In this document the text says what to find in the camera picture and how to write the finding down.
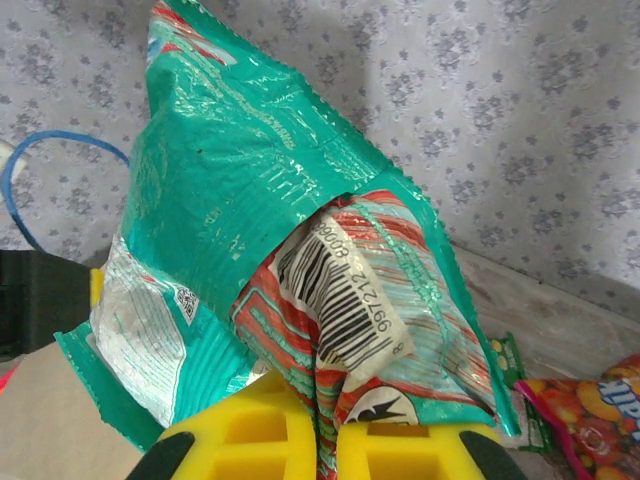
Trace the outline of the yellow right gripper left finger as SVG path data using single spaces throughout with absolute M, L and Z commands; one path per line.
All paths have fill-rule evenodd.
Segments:
M 271 371 L 166 429 L 128 477 L 312 480 L 316 466 L 311 416 Z

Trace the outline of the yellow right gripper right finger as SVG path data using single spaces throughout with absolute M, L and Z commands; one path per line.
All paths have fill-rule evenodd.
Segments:
M 524 479 L 484 424 L 351 423 L 338 434 L 339 479 Z

